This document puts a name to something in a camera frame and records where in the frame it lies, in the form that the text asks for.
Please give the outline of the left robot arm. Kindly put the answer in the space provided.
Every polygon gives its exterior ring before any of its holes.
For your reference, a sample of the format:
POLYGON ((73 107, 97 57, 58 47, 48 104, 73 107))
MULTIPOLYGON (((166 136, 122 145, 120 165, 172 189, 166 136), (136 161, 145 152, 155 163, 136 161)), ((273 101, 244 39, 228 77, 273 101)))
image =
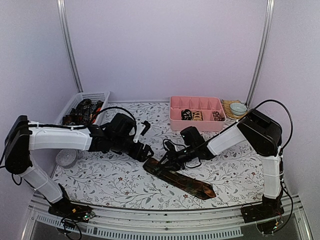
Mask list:
POLYGON ((113 152, 118 155, 126 154, 143 163, 154 155, 149 145, 139 141, 140 136, 149 128, 147 121, 138 123, 128 111, 117 113, 110 122, 102 125, 92 122, 73 126, 44 124, 20 115, 4 141, 0 166, 41 193, 50 205, 50 214, 87 222, 95 215, 93 209, 88 205, 71 202, 64 187, 53 181, 36 163, 32 152, 113 152))

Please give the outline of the brown green patterned tie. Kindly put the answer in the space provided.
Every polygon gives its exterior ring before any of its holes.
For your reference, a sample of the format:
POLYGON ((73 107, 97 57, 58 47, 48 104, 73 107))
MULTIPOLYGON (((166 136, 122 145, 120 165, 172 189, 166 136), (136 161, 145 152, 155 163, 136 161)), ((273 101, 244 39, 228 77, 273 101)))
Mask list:
POLYGON ((154 158, 148 159, 142 167, 149 174, 201 200, 217 196, 211 184, 165 169, 154 158))

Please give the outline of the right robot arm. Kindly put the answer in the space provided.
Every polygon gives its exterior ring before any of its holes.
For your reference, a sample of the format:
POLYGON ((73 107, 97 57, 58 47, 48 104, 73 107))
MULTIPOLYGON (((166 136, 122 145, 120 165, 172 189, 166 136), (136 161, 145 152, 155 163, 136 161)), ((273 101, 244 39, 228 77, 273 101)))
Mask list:
POLYGON ((260 156, 264 190, 260 204, 242 207, 243 220, 250 223, 282 215, 284 209, 281 198, 288 193, 283 181, 283 151, 287 144, 282 143, 282 133, 280 124, 256 107, 208 140, 204 140, 195 126, 189 126, 180 132, 186 145, 184 149, 176 151, 172 143, 164 142, 166 154, 157 164, 157 176, 178 186, 186 184, 185 188, 194 192, 195 181, 178 174, 187 162, 195 158, 210 160, 236 144, 247 141, 260 156))

